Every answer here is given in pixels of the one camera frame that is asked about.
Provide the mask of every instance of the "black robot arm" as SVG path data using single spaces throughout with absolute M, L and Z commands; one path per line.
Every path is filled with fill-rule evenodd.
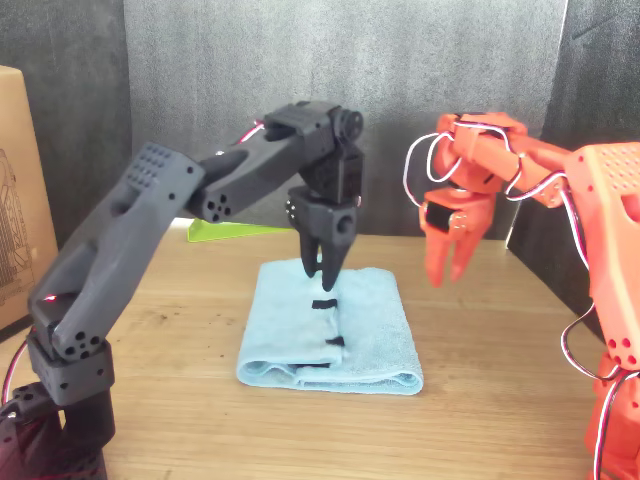
M 354 141 L 362 125 L 358 112 L 300 102 L 267 115 L 247 142 L 202 162 L 144 145 L 31 292 L 27 345 L 40 382 L 14 390 L 0 409 L 0 478 L 78 469 L 106 478 L 101 451 L 115 433 L 106 336 L 183 209 L 224 221 L 300 173 L 306 186 L 290 190 L 285 208 L 300 233 L 305 271 L 321 269 L 330 290 L 356 235 L 363 155 Z

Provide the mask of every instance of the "cable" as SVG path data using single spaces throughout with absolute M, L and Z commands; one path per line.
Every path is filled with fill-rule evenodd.
M 594 380 L 601 380 L 604 382 L 608 382 L 609 380 L 613 380 L 620 373 L 619 372 L 620 367 L 618 365 L 613 367 L 613 370 L 611 370 L 611 372 L 609 372 L 609 374 L 606 377 L 601 377 L 593 373 L 591 370 L 586 368 L 580 362 L 578 362 L 573 356 L 573 354 L 571 353 L 571 350 L 569 349 L 569 332 L 571 332 L 573 327 L 575 327 L 579 323 L 584 322 L 584 319 L 587 317 L 587 315 L 589 315 L 593 311 L 594 308 L 595 308 L 595 304 L 592 303 L 591 307 L 589 307 L 589 310 L 587 310 L 584 314 L 582 314 L 580 318 L 572 322 L 567 328 L 564 329 L 564 331 L 562 332 L 562 335 L 560 336 L 560 348 L 562 349 L 562 353 L 564 353 L 564 356 L 567 358 L 567 361 L 571 365 L 573 365 L 578 371 L 580 371 L 581 373 L 584 373 L 587 377 L 593 378 Z
M 507 200 L 512 202 L 519 202 L 521 200 L 526 200 L 527 198 L 533 197 L 534 195 L 540 193 L 542 190 L 547 188 L 554 180 L 558 178 L 567 178 L 567 174 L 562 170 L 556 170 L 555 172 L 551 172 L 549 175 L 540 180 L 532 189 L 526 191 L 521 195 L 516 195 L 514 197 L 510 197 L 507 195 Z
M 415 197 L 411 194 L 411 191 L 409 190 L 409 185 L 407 184 L 407 173 L 409 172 L 409 162 L 411 162 L 411 154 L 413 153 L 413 149 L 416 148 L 416 146 L 420 142 L 422 142 L 423 140 L 426 140 L 427 138 L 435 137 L 436 135 L 438 135 L 438 134 L 437 133 L 430 133 L 429 135 L 424 135 L 424 136 L 418 138 L 415 142 L 413 142 L 411 144 L 411 146 L 409 147 L 409 151 L 407 152 L 407 158 L 404 161 L 404 173 L 402 174 L 402 185 L 404 186 L 404 191 L 407 194 L 407 197 L 409 197 L 409 200 L 411 200 L 411 202 L 416 207 L 420 207 L 420 204 L 415 199 Z
M 598 422 L 598 436 L 596 438 L 596 446 L 593 454 L 593 478 L 594 480 L 600 480 L 600 474 L 602 472 L 602 456 L 604 453 L 604 442 L 607 436 L 607 428 L 609 427 L 609 417 L 611 416 L 611 409 L 613 407 L 613 401 L 622 387 L 622 384 L 627 380 L 637 377 L 640 372 L 631 372 L 617 380 L 617 383 L 611 385 L 609 393 L 602 404 L 602 411 L 600 412 L 600 421 Z
M 243 136 L 240 137 L 240 140 L 237 141 L 237 143 L 244 143 L 247 140 L 249 140 L 251 137 L 253 137 L 256 133 L 258 133 L 260 130 L 264 130 L 264 123 L 255 120 L 254 122 L 255 127 L 253 127 L 251 130 L 249 130 L 247 133 L 245 133 Z
M 433 142 L 431 142 L 431 145 L 429 146 L 429 153 L 427 153 L 427 177 L 429 177 L 429 180 L 435 183 L 442 183 L 449 180 L 451 175 L 453 175 L 454 172 L 460 166 L 460 163 L 462 163 L 462 158 L 458 158 L 458 161 L 453 165 L 453 167 L 451 167 L 451 170 L 449 170 L 441 178 L 434 178 L 433 175 L 431 175 L 431 157 L 433 156 L 433 150 L 438 144 L 438 142 L 442 140 L 444 137 L 447 137 L 449 140 L 453 142 L 453 137 L 451 136 L 451 134 L 449 132 L 443 132 L 440 135 L 438 135 Z
M 500 135 L 502 135 L 502 138 L 504 138 L 504 147 L 507 149 L 507 151 L 514 153 L 514 151 L 511 149 L 511 144 L 509 143 L 509 138 L 507 138 L 507 134 L 500 127 L 496 127 L 494 125 L 487 125 L 486 123 L 453 122 L 453 124 L 457 125 L 458 127 L 481 128 L 482 130 L 491 130 L 493 132 L 498 132 Z
M 578 229 L 578 214 L 576 213 L 573 202 L 569 200 L 564 189 L 560 190 L 560 196 L 562 197 L 562 203 L 564 203 L 564 208 L 566 209 L 567 216 L 569 217 L 569 225 L 571 225 L 571 233 L 573 234 L 573 241 L 576 244 L 578 255 L 580 255 L 580 259 L 582 260 L 582 263 L 584 263 L 586 269 L 589 270 L 589 262 L 587 261 L 587 255 L 584 251 L 580 230 Z
M 522 155 L 522 153 L 518 155 L 518 170 L 511 180 L 509 180 L 509 185 L 507 185 L 507 188 L 504 191 L 507 198 L 509 198 L 509 192 L 511 189 L 516 185 L 516 183 L 518 183 L 518 180 L 520 180 L 520 177 L 522 176 Z
M 6 403 L 9 401 L 9 390 L 11 387 L 11 379 L 13 378 L 13 374 L 16 370 L 16 366 L 18 365 L 18 360 L 20 360 L 20 357 L 22 356 L 26 348 L 27 348 L 27 340 L 25 339 L 20 345 L 20 347 L 18 348 L 18 350 L 16 351 L 16 353 L 13 355 L 13 358 L 11 359 L 11 363 L 9 364 L 9 369 L 7 370 L 7 374 L 5 375 L 4 382 L 2 384 L 2 405 L 6 405 Z

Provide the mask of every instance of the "green object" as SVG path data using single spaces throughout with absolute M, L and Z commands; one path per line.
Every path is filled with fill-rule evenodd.
M 263 225 L 249 225 L 246 223 L 223 222 L 217 224 L 207 223 L 204 220 L 195 219 L 187 230 L 189 242 L 208 242 L 223 238 L 246 237 L 263 233 L 286 232 L 289 228 L 265 227 Z

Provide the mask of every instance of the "folded towel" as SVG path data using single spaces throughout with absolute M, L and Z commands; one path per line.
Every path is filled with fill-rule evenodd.
M 300 259 L 262 265 L 237 366 L 258 387 L 413 395 L 424 384 L 393 274 L 343 270 L 331 292 Z

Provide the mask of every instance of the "wooden table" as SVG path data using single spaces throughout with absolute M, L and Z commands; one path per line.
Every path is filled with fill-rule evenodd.
M 416 396 L 247 387 L 235 365 L 258 268 L 293 232 L 188 244 L 171 229 L 109 335 L 111 479 L 583 479 L 594 396 L 564 360 L 574 317 L 503 242 L 435 289 L 421 238 L 359 236 L 346 267 L 397 278 L 425 376 Z M 573 350 L 595 367 L 586 328 Z M 24 335 L 0 344 L 0 363 Z M 34 380 L 23 358 L 17 387 Z

